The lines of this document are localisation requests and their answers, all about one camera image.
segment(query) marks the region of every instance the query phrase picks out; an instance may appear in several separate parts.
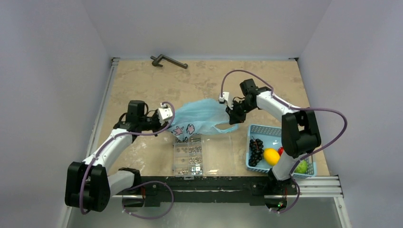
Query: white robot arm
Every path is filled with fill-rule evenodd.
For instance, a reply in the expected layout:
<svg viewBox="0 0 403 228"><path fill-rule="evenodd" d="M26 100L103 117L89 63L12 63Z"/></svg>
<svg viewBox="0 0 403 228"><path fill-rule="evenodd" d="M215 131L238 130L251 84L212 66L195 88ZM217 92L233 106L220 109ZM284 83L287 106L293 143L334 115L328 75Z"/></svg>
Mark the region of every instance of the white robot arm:
<svg viewBox="0 0 403 228"><path fill-rule="evenodd" d="M281 98L275 98L267 87L258 88L253 79L243 81L240 87L245 96L243 100L235 101L228 92L223 92L219 102L227 105L230 124L243 123L246 114L256 108L265 110L282 123L281 141L285 152L269 172L273 185L281 185L279 182L290 179L296 162L321 144L315 113L291 109L298 107ZM304 126L304 129L300 131L298 126Z"/></svg>
<svg viewBox="0 0 403 228"><path fill-rule="evenodd" d="M140 172L136 169L122 168L111 176L107 173L119 155L137 138L138 134L132 133L155 133L163 129L173 116L171 108L165 104L161 104L161 108L156 109L152 116L147 116L145 107L148 109L143 101L130 101L127 113L119 118L105 142L82 162L70 164L67 170L66 205L79 207L80 188L86 169L90 171L82 201L83 208L87 210L103 211L111 196L141 183Z"/></svg>

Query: table surface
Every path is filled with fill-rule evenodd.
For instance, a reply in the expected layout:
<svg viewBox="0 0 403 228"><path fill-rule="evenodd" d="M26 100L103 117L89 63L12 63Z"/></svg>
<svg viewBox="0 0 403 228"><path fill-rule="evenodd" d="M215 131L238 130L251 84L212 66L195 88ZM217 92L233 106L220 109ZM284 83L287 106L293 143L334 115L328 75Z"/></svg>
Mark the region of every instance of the table surface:
<svg viewBox="0 0 403 228"><path fill-rule="evenodd" d="M143 100L151 110L162 101L170 101L176 109L184 103L204 98L217 99L224 75L233 69L248 70L259 75L275 88L275 93L296 106L307 107L309 102L296 61L184 61L187 69L166 61L154 67L151 61L120 61L101 128L99 145L109 136L113 125L127 111L130 100ZM239 84L252 76L236 72L227 77L224 91L242 96ZM255 79L257 86L263 86ZM235 162L234 176L260 176L263 173L246 170L245 153L248 127L251 124L281 126L265 111L254 110L247 115L239 129L229 133ZM173 176L173 140L170 132L158 137L142 136L127 148L109 170L130 167L143 176ZM318 176L328 176L323 153L315 155Z"/></svg>

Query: plastic bag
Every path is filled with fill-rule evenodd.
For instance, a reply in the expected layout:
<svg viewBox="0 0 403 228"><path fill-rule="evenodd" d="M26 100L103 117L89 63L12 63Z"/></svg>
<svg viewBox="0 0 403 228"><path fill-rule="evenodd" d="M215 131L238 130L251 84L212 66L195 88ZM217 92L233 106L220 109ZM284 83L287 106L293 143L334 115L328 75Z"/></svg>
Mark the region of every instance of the plastic bag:
<svg viewBox="0 0 403 228"><path fill-rule="evenodd" d="M172 126L167 130L181 141L189 139L193 134L213 135L233 132L238 129L237 124L224 130L216 127L218 124L230 122L225 108L226 105L214 99L186 103L176 110Z"/></svg>

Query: basket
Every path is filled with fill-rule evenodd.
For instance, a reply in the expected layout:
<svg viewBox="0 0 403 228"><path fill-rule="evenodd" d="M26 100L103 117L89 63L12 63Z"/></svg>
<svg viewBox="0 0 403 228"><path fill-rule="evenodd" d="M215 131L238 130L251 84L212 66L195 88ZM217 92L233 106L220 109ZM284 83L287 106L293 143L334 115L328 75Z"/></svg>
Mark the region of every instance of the basket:
<svg viewBox="0 0 403 228"><path fill-rule="evenodd" d="M255 167L249 166L249 158L250 153L252 152L249 148L250 139L260 139L263 141L263 145L265 148L273 148L276 151L282 146L281 144L281 128L280 127L270 127L263 125L255 125L252 124L249 126L248 137L246 142L246 167L250 171L256 172L269 172L272 168L264 159L261 160ZM316 162L312 156L307 157L305 159L308 163L308 170L305 174L302 173L293 173L294 178L307 178L307 177L315 177L317 174Z"/></svg>

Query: allen key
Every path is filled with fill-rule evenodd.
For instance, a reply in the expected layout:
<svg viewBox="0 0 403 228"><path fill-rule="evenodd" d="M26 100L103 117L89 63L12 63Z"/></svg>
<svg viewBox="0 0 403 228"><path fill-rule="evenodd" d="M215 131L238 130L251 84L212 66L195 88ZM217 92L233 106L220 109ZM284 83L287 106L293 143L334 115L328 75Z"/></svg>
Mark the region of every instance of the allen key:
<svg viewBox="0 0 403 228"><path fill-rule="evenodd" d="M152 65L153 65L154 67L162 67L162 65L160 64L160 62L161 62L161 60L165 59L166 61L168 61L168 62L170 62L170 63L172 63L172 64L177 65L178 67L182 67L182 68L184 68L184 69L187 69L187 68L188 68L188 65L187 65L186 63L178 62L178 61L176 61L175 59L169 58L168 56L163 55L163 54L160 54L158 57L151 56L151 59L153 60Z"/></svg>

